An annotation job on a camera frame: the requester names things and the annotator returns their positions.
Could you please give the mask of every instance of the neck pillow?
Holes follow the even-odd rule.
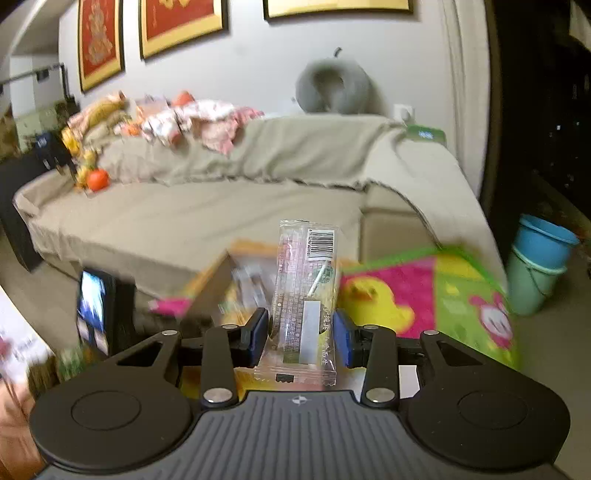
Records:
[[[342,87],[330,95],[321,94],[326,79],[338,77]],[[369,77],[354,61],[325,59],[308,64],[295,86],[295,98],[304,112],[363,113],[369,98]]]

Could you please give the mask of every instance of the yellow fruit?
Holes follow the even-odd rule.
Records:
[[[95,108],[93,108],[92,112],[89,114],[88,118],[88,129],[97,126],[100,122],[106,119],[110,114],[116,112],[117,110],[121,110],[125,105],[124,100],[120,100],[119,102],[111,102],[110,100],[103,100],[99,102]]]
[[[65,129],[61,131],[61,141],[73,157],[78,156],[80,153],[80,142],[74,138],[74,134],[69,127],[65,127]]]
[[[86,165],[82,165],[81,167],[78,168],[78,172],[76,173],[77,186],[79,186],[79,187],[86,186],[86,179],[88,178],[88,175],[90,174],[91,171],[92,171],[92,169]]]
[[[88,149],[82,152],[82,160],[87,167],[94,167],[96,165],[96,152]]]

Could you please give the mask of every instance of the metal screw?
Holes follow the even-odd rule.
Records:
[[[232,392],[227,388],[210,388],[203,394],[209,403],[222,403],[232,398]]]
[[[396,394],[389,388],[372,388],[365,396],[373,403],[386,403],[393,400]]]

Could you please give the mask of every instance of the red picture frame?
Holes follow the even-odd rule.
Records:
[[[227,0],[139,0],[141,58],[227,30],[227,14]]]
[[[79,0],[78,69],[83,93],[125,71],[123,0]]]

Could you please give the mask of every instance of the gold frame border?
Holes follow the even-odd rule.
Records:
[[[310,14],[321,14],[321,13],[335,13],[335,12],[381,12],[381,13],[413,13],[413,0],[382,0],[380,3],[383,5],[370,5],[370,6],[338,6],[338,4],[328,4],[326,2],[318,1],[315,5],[306,5],[304,7],[296,7],[292,9],[285,9],[284,11],[277,12],[277,7],[269,8],[269,3],[273,0],[263,0],[263,10],[265,20],[276,20],[284,17],[292,17],[295,15],[310,15]],[[391,6],[387,4],[398,3],[400,5]]]
[[[88,92],[97,85],[111,78],[113,75],[125,71],[123,51],[123,25],[122,9],[123,0],[115,0],[115,58],[95,70],[88,77],[84,75],[84,61],[82,52],[82,3],[90,0],[79,0],[78,3],[78,72],[80,75],[80,89],[82,93]]]
[[[204,35],[226,30],[227,6],[225,3],[225,0],[213,0],[213,15],[199,18],[148,40],[148,33],[144,28],[147,21],[147,5],[145,0],[139,0],[139,46],[142,59],[145,60]]]

